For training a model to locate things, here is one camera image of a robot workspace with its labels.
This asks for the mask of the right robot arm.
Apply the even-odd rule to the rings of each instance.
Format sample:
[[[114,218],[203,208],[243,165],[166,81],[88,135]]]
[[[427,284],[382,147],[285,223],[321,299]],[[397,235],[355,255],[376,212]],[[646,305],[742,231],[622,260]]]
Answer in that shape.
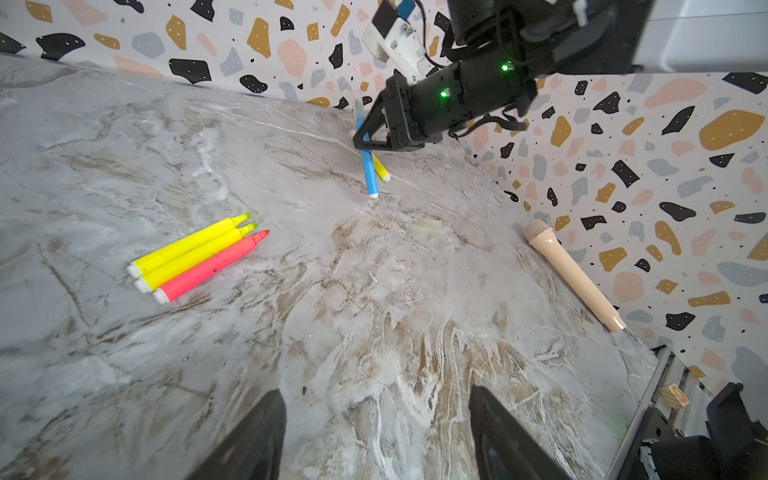
[[[494,122],[521,131],[538,78],[552,74],[715,73],[759,94],[767,86],[763,1],[452,1],[447,63],[430,74],[417,1],[384,1],[363,40],[395,73],[354,145],[412,151]]]

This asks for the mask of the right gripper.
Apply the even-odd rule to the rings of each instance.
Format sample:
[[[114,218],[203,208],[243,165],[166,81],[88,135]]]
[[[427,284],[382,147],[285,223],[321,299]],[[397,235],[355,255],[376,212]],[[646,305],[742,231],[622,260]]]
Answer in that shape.
[[[387,80],[383,101],[356,101],[359,150],[416,150],[438,143],[442,134],[473,119],[509,107],[524,115],[537,94],[536,81],[500,50],[460,60],[410,85],[396,74]],[[388,129],[384,137],[375,135]]]

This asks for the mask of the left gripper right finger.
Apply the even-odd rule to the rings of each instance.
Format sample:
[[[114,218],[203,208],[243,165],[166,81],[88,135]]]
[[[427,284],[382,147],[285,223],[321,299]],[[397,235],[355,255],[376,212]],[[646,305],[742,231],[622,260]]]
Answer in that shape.
[[[480,479],[570,478],[487,388],[472,386],[469,410]]]

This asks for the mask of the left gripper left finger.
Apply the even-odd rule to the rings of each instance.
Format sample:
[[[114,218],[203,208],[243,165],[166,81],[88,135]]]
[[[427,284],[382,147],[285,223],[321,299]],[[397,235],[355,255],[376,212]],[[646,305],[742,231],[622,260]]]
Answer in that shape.
[[[280,391],[268,391],[187,479],[278,479],[286,425]]]

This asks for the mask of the pink highlighter pen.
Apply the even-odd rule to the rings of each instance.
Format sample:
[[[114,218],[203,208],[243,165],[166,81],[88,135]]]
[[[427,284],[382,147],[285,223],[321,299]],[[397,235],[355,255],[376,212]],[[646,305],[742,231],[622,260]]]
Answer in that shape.
[[[153,298],[160,305],[177,300],[255,250],[269,233],[269,230],[263,230],[253,236],[245,237],[210,259],[158,287],[152,293]]]

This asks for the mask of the blue highlighter pen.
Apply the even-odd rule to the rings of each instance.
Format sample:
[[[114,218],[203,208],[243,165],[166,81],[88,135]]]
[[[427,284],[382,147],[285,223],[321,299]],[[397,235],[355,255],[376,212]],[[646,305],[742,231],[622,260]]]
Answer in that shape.
[[[359,95],[355,97],[353,112],[355,115],[355,127],[359,128],[365,118],[363,101]],[[368,150],[361,150],[361,158],[368,196],[370,199],[377,199],[379,196],[379,189],[372,153]]]

